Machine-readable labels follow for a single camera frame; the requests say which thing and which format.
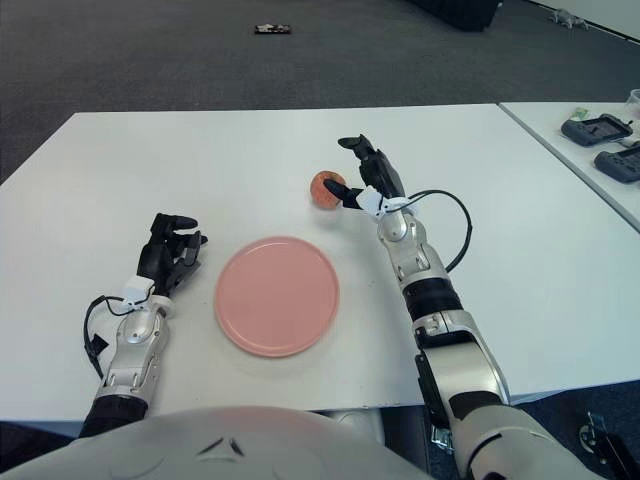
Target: cup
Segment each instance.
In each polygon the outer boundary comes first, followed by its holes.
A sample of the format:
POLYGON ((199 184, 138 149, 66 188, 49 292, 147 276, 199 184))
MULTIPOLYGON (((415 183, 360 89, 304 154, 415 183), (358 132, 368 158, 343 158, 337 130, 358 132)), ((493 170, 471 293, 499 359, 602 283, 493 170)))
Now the cup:
POLYGON ((640 88, 631 90, 624 108, 632 118, 640 119, 640 88))

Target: wall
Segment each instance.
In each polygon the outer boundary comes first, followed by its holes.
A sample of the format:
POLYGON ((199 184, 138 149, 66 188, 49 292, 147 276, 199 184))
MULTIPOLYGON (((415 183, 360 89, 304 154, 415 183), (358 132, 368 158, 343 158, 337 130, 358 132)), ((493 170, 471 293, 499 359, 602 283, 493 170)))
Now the wall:
POLYGON ((640 0, 537 0, 603 27, 640 39, 640 0))

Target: floor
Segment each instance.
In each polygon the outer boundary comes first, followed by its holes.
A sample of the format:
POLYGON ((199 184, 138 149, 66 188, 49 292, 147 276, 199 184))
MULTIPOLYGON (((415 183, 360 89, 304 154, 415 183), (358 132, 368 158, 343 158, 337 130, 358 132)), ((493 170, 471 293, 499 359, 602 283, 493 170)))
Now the floor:
MULTIPOLYGON (((548 15, 506 0, 489 30, 463 33, 405 0, 2 0, 0 183, 79 111, 623 101, 638 87, 640 46, 548 15), (252 34, 266 22, 294 33, 252 34)), ((639 458, 634 405, 640 382, 524 408, 612 478, 576 430, 586 411, 602 413, 639 458)), ((457 478, 452 458, 426 442, 423 409, 384 418, 391 448, 457 478)), ((0 471, 68 441, 0 424, 0 471)))

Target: gray carpet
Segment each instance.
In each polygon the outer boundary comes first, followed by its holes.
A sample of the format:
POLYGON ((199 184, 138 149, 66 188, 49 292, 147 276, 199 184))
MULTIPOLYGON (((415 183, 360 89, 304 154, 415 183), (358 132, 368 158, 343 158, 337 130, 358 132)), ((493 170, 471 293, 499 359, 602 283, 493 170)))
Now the gray carpet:
POLYGON ((78 111, 617 101, 640 47, 507 0, 463 33, 405 0, 2 0, 0 181, 78 111), (293 25, 256 36, 256 23, 293 25))

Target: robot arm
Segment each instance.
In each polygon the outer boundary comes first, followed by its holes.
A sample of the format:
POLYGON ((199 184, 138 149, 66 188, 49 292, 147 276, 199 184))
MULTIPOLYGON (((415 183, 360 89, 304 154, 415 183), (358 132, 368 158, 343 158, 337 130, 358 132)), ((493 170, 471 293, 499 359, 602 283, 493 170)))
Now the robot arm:
POLYGON ((413 321, 419 351, 415 360, 432 437, 455 452, 460 476, 600 478, 533 418, 509 407, 500 367, 473 317, 463 309, 447 269, 427 242, 425 228, 384 154, 374 151, 362 135, 339 143, 361 160, 367 188, 351 190, 332 180, 325 180, 325 186, 348 201, 344 206, 361 208, 378 223, 378 238, 387 249, 413 321))
POLYGON ((200 265, 200 246, 207 241, 199 231, 177 234, 174 230, 197 227, 191 218, 159 213, 151 227, 151 239, 143 247, 137 275, 123 289, 124 319, 116 333, 116 353, 106 375, 98 363, 107 344, 98 336, 88 341, 85 320, 85 350, 102 382, 80 432, 90 437, 144 418, 160 373, 160 354, 167 343, 166 320, 173 311, 169 295, 200 265))

